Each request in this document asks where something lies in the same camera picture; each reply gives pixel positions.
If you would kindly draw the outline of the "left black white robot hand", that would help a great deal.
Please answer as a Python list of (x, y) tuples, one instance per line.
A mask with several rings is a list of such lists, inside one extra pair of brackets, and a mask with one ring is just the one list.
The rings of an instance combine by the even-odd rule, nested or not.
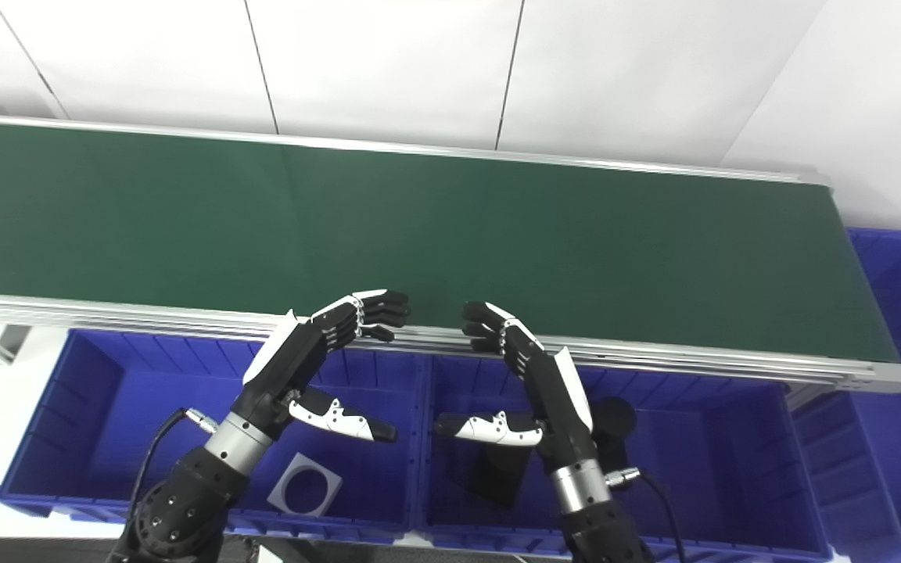
[(242, 430), (276, 441), (283, 430), (300, 421), (328, 432), (366, 441), (393, 444), (394, 425), (372, 419), (315, 389), (312, 378), (330, 353), (357, 339), (392, 342), (410, 313), (410, 299), (391, 289), (354, 292), (339, 298), (309, 318), (287, 314), (249, 366), (241, 393), (230, 407)]

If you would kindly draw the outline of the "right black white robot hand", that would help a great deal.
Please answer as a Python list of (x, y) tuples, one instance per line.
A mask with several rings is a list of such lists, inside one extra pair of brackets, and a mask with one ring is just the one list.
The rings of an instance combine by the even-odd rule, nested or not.
[(552, 353), (514, 314), (488, 302), (467, 302), (462, 309), (471, 347), (495, 353), (519, 378), (529, 412), (440, 414), (435, 433), (501, 446), (537, 449), (548, 473), (566, 469), (596, 472), (598, 449), (591, 438), (589, 403), (568, 348)]

